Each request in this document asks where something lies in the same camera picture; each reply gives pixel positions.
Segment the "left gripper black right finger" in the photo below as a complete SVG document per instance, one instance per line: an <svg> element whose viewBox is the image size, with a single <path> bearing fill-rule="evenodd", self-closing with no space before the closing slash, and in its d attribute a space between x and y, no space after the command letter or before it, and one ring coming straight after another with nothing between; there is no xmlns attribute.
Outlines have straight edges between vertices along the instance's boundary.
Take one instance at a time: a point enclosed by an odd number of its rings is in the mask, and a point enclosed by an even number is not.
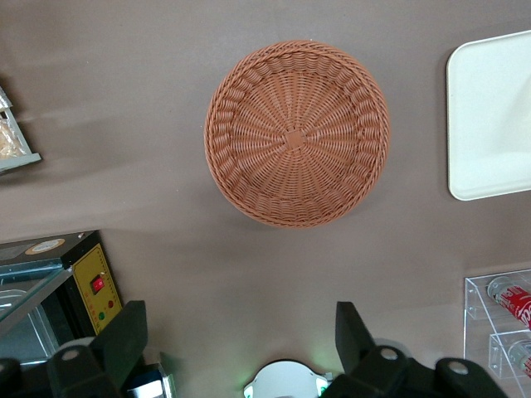
<svg viewBox="0 0 531 398"><path fill-rule="evenodd" d="M376 344L353 303L337 303L335 345L343 373L328 397L434 396L432 371L398 348Z"/></svg>

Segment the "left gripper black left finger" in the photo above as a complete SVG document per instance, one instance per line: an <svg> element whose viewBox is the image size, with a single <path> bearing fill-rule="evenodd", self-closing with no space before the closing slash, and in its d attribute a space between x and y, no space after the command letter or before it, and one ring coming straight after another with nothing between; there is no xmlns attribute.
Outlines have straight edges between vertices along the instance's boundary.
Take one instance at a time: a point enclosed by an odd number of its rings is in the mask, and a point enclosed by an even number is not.
<svg viewBox="0 0 531 398"><path fill-rule="evenodd" d="M89 344L74 341L46 365L54 397L120 397L148 341L146 305L130 301Z"/></svg>

